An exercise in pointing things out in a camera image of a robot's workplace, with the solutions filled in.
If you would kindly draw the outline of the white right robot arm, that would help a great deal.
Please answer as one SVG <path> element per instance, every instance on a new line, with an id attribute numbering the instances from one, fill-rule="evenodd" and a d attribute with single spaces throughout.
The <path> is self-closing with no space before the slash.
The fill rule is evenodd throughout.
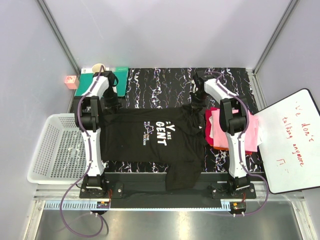
<path id="1" fill-rule="evenodd" d="M 218 71 L 196 72 L 192 77 L 190 96 L 193 107 L 203 107 L 207 96 L 219 102 L 219 125 L 227 138 L 229 151 L 226 192 L 236 199 L 250 188 L 245 151 L 245 134 L 250 119 L 246 98 L 226 88 L 220 82 L 222 76 Z"/>

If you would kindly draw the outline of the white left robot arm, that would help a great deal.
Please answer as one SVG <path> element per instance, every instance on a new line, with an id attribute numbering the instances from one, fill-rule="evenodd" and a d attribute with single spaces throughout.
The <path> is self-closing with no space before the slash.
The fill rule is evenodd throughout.
<path id="1" fill-rule="evenodd" d="M 80 178 L 80 196 L 103 198 L 110 192 L 101 157 L 101 134 L 105 130 L 104 113 L 114 113 L 121 107 L 116 75 L 102 64 L 92 67 L 92 82 L 88 89 L 73 101 L 74 119 L 84 142 L 86 170 Z"/>

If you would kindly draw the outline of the black printed t-shirt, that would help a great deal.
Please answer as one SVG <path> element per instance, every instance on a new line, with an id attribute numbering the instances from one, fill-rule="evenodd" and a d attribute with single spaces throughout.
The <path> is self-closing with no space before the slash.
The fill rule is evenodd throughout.
<path id="1" fill-rule="evenodd" d="M 191 105 L 120 109 L 104 116 L 100 151 L 103 162 L 168 165 L 168 191 L 193 188 L 203 170 L 203 118 Z"/>

